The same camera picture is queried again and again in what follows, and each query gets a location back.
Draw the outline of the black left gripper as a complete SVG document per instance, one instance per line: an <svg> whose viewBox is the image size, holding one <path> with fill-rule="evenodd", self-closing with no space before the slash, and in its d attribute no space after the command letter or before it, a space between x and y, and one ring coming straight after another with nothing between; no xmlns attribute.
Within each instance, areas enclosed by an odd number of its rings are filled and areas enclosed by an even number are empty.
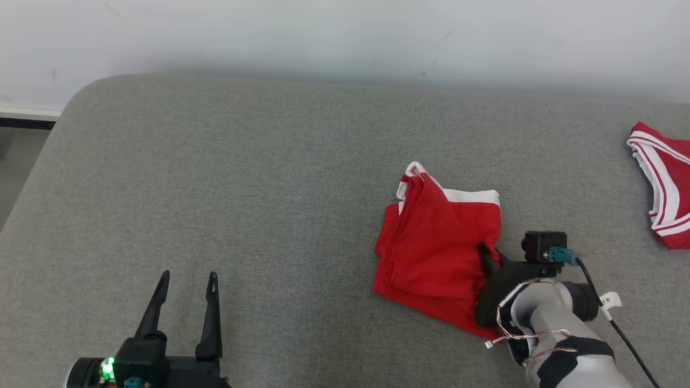
<svg viewBox="0 0 690 388"><path fill-rule="evenodd" d="M136 330L136 339L167 341L166 335L158 329L158 320L162 306L166 302L169 283L170 271L163 271ZM218 277L215 271L209 274L205 301L207 307L204 326L200 342L195 349L195 357L168 356L166 361L169 371L163 387L230 387L227 378L221 376L220 369L223 344Z"/></svg>

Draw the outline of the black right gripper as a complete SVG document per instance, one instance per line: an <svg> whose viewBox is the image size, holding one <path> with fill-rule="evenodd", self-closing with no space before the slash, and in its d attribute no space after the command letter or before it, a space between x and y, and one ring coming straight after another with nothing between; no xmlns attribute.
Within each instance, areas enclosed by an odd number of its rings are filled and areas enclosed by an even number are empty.
<svg viewBox="0 0 690 388"><path fill-rule="evenodd" d="M475 321L482 328L498 328L499 303L525 281L553 278L562 272L562 264L553 262L515 262L495 246L477 245L481 270L486 278L474 309Z"/></svg>

